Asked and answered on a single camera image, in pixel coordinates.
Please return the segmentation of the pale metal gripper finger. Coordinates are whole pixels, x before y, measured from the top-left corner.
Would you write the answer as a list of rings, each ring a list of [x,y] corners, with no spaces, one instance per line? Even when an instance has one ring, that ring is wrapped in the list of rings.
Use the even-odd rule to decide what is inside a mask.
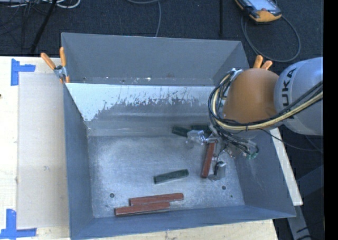
[[[224,161],[218,161],[214,167],[213,174],[210,175],[211,181],[218,181],[226,175],[226,163]]]
[[[185,146],[192,149],[195,146],[202,146],[205,144],[206,137],[203,130],[191,130],[187,133]]]

